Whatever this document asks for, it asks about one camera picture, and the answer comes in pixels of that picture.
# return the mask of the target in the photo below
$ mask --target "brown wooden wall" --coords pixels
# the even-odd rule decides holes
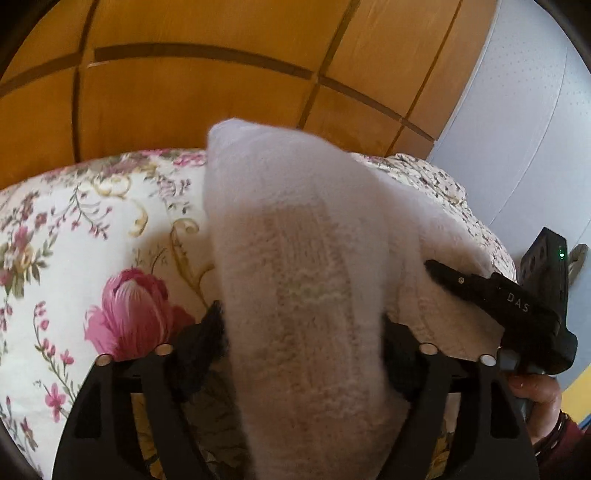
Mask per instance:
[[[496,0],[61,0],[0,79],[0,188],[228,117],[426,157]]]

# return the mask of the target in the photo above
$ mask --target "wooden panel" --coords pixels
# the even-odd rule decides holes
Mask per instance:
[[[409,128],[404,127],[402,133],[400,133],[400,136],[392,147],[392,153],[407,153],[413,157],[426,160],[432,148],[433,142]]]
[[[82,158],[161,147],[204,147],[216,122],[241,117],[294,127],[309,82],[206,59],[128,59],[82,72]]]
[[[497,0],[464,0],[410,121],[439,138],[474,69]]]
[[[62,70],[0,99],[0,189],[74,162],[74,71]]]
[[[362,0],[328,76],[406,116],[459,0]]]
[[[327,87],[320,87],[304,130],[345,151],[384,156],[400,123]]]
[[[102,1],[89,45],[201,43],[316,70],[349,0]]]
[[[91,3],[92,0],[60,0],[25,39],[2,82],[47,61],[76,53]]]

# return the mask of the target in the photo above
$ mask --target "white wall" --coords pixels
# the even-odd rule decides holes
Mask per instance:
[[[430,155],[518,260],[543,226],[591,242],[591,74],[534,0],[499,0],[482,62]]]

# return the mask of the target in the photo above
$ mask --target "bracelet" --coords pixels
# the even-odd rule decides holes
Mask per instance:
[[[552,452],[552,450],[558,445],[559,441],[563,437],[563,433],[569,423],[569,416],[563,411],[558,415],[558,421],[556,426],[550,434],[543,440],[540,440],[534,445],[535,457],[538,460],[538,464],[542,463]]]

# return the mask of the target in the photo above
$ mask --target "floral fabric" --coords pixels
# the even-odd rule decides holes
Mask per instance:
[[[495,269],[515,278],[445,172],[407,155],[353,155],[440,203]],[[220,297],[202,205],[205,164],[201,150],[140,151],[0,192],[0,418],[44,478],[96,356],[143,356]],[[233,395],[222,359],[184,411],[211,470],[238,479],[249,465]],[[162,478],[141,395],[133,404],[147,467]]]

